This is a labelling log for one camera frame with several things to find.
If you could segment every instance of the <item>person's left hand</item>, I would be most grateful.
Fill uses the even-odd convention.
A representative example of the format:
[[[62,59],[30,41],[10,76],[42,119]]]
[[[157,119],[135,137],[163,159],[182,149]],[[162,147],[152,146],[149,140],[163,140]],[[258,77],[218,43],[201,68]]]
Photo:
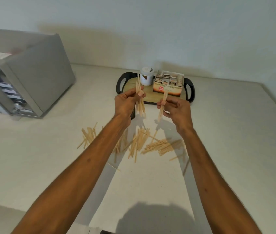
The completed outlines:
[[[115,117],[120,116],[126,123],[126,128],[130,125],[130,115],[133,112],[136,102],[140,98],[144,98],[146,94],[143,91],[143,86],[141,86],[141,91],[136,94],[136,88],[127,90],[126,92],[117,95],[114,98],[115,101]]]

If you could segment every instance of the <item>wooden tray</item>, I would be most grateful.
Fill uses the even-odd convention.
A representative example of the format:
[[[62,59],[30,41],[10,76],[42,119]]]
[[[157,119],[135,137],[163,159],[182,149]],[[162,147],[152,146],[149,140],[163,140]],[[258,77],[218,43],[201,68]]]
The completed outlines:
[[[136,81],[138,80],[138,75],[137,73],[132,73],[132,72],[126,72],[122,74],[122,76],[119,78],[116,84],[116,92],[118,94],[123,93],[124,91],[127,91],[131,88],[136,87]],[[120,89],[120,83],[122,82],[123,79],[125,80],[125,83],[123,85],[123,88]],[[188,91],[186,88],[186,85],[190,86],[191,89],[191,96],[188,98]],[[163,98],[163,93],[158,93],[158,92],[153,92],[153,84],[150,86],[145,86],[144,87],[144,92],[147,94],[147,96],[144,98],[144,102],[147,104],[154,104],[156,105],[157,102],[159,102]],[[183,84],[183,90],[181,92],[180,98],[189,101],[190,103],[193,102],[195,98],[195,89],[194,85],[189,80],[188,78],[184,78],[184,84]]]

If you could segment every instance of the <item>person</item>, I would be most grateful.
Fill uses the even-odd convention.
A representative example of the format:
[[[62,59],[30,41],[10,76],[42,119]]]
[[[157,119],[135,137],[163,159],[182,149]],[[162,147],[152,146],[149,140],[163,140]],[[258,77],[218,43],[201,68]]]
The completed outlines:
[[[93,190],[110,154],[130,125],[142,91],[128,90],[115,97],[115,114],[88,148],[37,198],[12,234],[66,233]],[[167,97],[163,115],[171,118],[189,154],[198,192],[213,234],[261,233],[252,217],[218,172],[200,141],[191,119],[190,103]]]

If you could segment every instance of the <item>silver microwave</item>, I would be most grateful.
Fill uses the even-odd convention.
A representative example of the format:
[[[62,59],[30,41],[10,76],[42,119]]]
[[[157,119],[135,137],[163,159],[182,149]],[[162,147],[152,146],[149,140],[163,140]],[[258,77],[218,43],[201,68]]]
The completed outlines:
[[[41,118],[74,81],[58,34],[0,30],[0,113]]]

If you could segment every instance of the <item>person's right arm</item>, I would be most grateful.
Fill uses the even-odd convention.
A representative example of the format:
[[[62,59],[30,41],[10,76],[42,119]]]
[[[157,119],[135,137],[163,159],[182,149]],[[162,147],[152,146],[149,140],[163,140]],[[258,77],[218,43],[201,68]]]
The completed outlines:
[[[261,231],[241,201],[222,178],[193,128],[190,103],[175,97],[167,97],[164,116],[172,119],[182,136],[189,155],[201,202],[213,234],[247,233]]]

